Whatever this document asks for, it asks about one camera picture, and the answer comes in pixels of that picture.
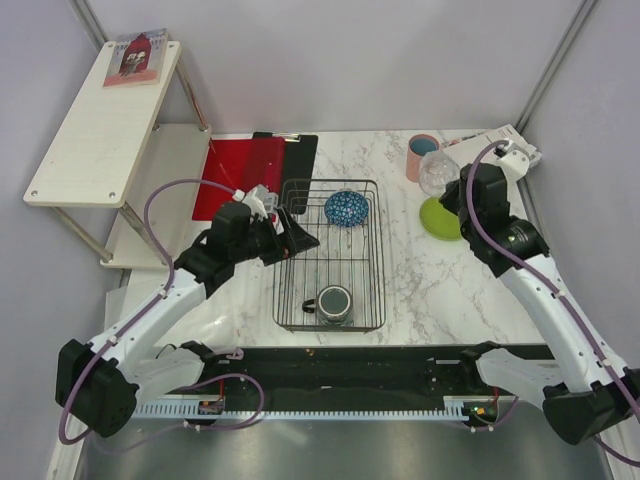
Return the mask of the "blue patterned ceramic bowl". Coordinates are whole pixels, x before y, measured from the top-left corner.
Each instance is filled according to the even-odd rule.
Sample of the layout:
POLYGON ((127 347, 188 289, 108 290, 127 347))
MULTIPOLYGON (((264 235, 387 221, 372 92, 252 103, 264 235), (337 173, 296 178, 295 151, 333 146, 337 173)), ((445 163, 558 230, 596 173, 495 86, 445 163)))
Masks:
POLYGON ((352 228, 364 223, 369 215, 366 198, 355 191, 341 190, 333 193, 324 204, 328 223, 342 228, 352 228))

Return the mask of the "black wire dish rack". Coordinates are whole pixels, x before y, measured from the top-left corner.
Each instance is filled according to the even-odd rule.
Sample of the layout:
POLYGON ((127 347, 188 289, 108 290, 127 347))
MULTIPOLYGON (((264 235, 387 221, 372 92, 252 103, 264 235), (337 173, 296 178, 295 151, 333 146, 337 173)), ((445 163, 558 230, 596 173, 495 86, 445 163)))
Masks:
POLYGON ((365 179, 311 179, 306 212, 292 216, 319 240, 320 246, 276 267, 275 323, 292 332, 368 333, 381 328, 386 322, 386 291, 377 183, 365 179), (324 204, 341 190, 355 191, 366 198, 369 215, 363 224, 342 228, 328 223, 324 204), (354 307, 350 326, 322 325, 313 314, 302 311, 304 301, 315 298, 329 285, 340 285, 351 292, 354 307))

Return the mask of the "dark green ceramic mug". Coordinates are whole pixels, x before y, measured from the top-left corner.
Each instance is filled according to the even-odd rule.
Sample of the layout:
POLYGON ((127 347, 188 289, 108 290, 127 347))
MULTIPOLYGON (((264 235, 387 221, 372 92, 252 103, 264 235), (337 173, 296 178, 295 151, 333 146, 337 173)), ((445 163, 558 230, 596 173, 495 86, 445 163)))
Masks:
POLYGON ((350 326, 353 323, 352 294, 340 285, 329 285, 315 298, 302 303, 302 311, 313 314, 322 325, 350 326))

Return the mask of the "lime green plastic plate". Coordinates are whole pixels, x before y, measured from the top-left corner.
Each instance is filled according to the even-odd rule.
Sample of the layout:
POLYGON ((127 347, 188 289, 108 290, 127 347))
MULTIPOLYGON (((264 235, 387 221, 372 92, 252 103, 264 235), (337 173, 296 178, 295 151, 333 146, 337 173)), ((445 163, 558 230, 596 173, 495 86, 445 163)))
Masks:
POLYGON ((462 238, 458 217, 447 211, 436 197, 426 199, 419 209, 423 228, 434 238, 455 241, 462 238))

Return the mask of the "clear glass tumbler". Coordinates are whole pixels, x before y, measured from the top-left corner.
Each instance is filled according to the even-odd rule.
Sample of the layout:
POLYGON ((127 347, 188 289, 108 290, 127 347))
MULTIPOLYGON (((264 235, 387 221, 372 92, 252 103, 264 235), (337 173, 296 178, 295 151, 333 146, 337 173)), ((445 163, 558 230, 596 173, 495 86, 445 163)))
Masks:
POLYGON ((450 182, 459 179, 459 173, 460 167, 449 155, 434 151, 421 159, 418 183, 428 197, 439 197, 450 182))

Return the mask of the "light blue plastic cup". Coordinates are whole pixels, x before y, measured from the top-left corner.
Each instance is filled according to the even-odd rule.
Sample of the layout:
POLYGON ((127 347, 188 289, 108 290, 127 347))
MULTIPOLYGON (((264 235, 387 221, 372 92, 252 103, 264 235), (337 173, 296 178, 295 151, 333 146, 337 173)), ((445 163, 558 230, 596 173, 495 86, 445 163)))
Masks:
POLYGON ((437 151, 439 142, 431 137, 414 137, 409 142, 409 151, 419 157, 423 157, 428 153, 437 151))

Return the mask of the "pink plastic cup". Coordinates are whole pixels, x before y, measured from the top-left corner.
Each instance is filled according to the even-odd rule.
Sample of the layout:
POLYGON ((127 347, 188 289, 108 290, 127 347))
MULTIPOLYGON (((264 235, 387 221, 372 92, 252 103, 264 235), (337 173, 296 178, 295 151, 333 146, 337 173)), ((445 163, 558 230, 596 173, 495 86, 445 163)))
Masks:
MULTIPOLYGON (((409 142, 411 141, 412 138, 414 138, 416 136, 418 136, 418 137, 426 136, 426 137, 431 137, 431 138, 437 140, 435 137, 433 137, 431 135, 428 135, 428 134, 417 134, 417 135, 414 135, 413 137, 411 137, 409 142)), ((407 179, 409 181, 411 181, 413 183, 417 183, 418 180, 419 180, 420 164, 421 164, 421 160, 422 160, 423 157, 419 157, 417 155, 412 154, 409 151, 409 143, 408 143, 407 161, 406 161, 406 177, 407 177, 407 179)))

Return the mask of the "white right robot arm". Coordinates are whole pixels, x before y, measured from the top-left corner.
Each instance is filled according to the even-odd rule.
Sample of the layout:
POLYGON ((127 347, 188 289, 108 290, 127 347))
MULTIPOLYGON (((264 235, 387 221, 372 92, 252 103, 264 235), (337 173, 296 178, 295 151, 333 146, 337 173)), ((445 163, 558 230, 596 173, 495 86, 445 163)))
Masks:
POLYGON ((556 365, 541 367, 492 342, 471 349, 458 381, 477 394, 503 389, 539 408, 554 432, 578 445, 639 409, 639 371, 597 333, 566 290, 542 236, 510 212, 507 178, 486 163, 468 164, 440 199, 458 217, 474 256, 520 302, 556 365))

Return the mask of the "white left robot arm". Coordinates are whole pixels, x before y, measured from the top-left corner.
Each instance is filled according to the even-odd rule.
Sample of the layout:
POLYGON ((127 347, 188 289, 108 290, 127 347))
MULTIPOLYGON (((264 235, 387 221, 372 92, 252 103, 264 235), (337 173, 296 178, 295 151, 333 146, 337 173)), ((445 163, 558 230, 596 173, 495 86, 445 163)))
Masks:
POLYGON ((189 341, 158 359, 150 358, 151 349, 229 281, 237 265, 258 259, 270 266, 319 244, 284 207, 261 215, 245 203, 224 204, 145 304, 90 341, 62 347, 55 390, 62 416, 106 438, 147 401, 188 386, 211 392, 220 371, 207 361, 215 355, 209 347, 189 341))

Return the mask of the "black clipboard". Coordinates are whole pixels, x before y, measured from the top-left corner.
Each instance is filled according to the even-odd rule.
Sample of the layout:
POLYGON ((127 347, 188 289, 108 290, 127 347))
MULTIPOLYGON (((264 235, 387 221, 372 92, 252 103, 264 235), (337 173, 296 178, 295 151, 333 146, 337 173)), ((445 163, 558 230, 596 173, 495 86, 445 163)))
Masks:
POLYGON ((292 215, 304 214, 316 159, 318 136, 256 131, 252 137, 279 137, 284 140, 279 199, 292 215))

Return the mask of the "red transparent plastic folder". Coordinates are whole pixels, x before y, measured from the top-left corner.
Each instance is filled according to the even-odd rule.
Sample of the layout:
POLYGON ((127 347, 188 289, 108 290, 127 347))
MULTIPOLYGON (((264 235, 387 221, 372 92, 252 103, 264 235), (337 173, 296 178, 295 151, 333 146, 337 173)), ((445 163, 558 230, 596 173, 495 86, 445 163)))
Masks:
POLYGON ((258 184, 280 194, 285 140, 276 137, 213 140, 202 179, 248 192, 258 184))

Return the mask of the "white spiral notebook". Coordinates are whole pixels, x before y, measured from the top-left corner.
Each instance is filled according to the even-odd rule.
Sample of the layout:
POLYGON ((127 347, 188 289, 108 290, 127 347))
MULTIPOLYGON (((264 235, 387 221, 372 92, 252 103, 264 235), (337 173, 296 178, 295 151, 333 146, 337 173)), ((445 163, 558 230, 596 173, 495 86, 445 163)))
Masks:
POLYGON ((515 145, 521 147, 526 153, 531 167, 535 167, 541 162, 542 153, 526 141, 511 124, 447 142, 442 145, 441 150, 459 166, 464 166, 471 163, 487 145, 503 139, 511 140, 515 145))

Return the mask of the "white two-tier shelf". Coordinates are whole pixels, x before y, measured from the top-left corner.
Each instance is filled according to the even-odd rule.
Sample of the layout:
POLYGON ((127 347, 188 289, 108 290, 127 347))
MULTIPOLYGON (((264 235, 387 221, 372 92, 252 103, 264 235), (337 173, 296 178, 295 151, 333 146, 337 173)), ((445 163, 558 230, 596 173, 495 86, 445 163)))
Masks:
POLYGON ((211 130, 203 120, 157 120, 172 77, 190 87, 179 42, 169 42, 154 85, 104 87, 114 49, 112 42, 103 45, 23 199, 65 220, 104 267, 161 269, 164 262, 144 230, 145 202, 168 182, 201 175, 211 130), (70 208, 116 211, 107 241, 71 219, 70 208))

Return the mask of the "red illustrated book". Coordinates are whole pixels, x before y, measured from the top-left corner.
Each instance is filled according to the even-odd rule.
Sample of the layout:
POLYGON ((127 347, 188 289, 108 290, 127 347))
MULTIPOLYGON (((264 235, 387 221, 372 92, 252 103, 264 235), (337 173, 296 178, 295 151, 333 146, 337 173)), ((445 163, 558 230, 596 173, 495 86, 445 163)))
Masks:
POLYGON ((157 84, 168 38, 166 28, 119 37, 111 46, 112 56, 103 87, 157 84))

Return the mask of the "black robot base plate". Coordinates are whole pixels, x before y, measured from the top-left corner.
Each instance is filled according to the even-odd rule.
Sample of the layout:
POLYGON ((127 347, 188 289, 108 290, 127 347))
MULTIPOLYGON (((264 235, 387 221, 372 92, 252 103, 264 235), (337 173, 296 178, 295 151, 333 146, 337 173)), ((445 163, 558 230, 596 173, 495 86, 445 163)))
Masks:
POLYGON ((235 406, 435 408, 447 397, 491 401, 497 391, 468 381, 460 347, 247 348, 240 360, 209 358, 202 394, 235 406))

